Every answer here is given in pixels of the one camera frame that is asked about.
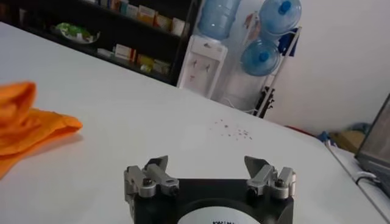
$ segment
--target laptop screen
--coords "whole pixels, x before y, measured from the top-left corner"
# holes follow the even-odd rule
[[[390,164],[390,95],[379,111],[358,153]]]

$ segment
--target black device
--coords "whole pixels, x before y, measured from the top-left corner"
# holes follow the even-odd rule
[[[251,179],[176,179],[168,157],[124,171],[134,224],[292,224],[296,174],[246,156]]]
[[[355,158],[364,170],[377,176],[379,186],[390,197],[390,94]]]

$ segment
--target orange cloth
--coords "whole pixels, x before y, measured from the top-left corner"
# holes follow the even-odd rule
[[[0,179],[39,146],[82,128],[74,117],[31,108],[35,94],[31,82],[0,86]]]

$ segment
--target blue bottle cap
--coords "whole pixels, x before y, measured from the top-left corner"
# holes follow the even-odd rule
[[[291,2],[290,1],[284,1],[282,5],[279,7],[279,14],[284,15],[288,10],[291,9]]]
[[[262,52],[258,56],[259,61],[264,62],[269,59],[269,53],[268,52]]]

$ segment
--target screw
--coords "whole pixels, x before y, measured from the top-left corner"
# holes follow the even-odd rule
[[[285,182],[282,179],[277,179],[277,181],[275,181],[275,186],[283,187],[283,185],[285,185]]]
[[[152,179],[150,178],[144,178],[144,180],[142,181],[142,185],[143,186],[148,186],[148,185],[151,185],[152,184]]]

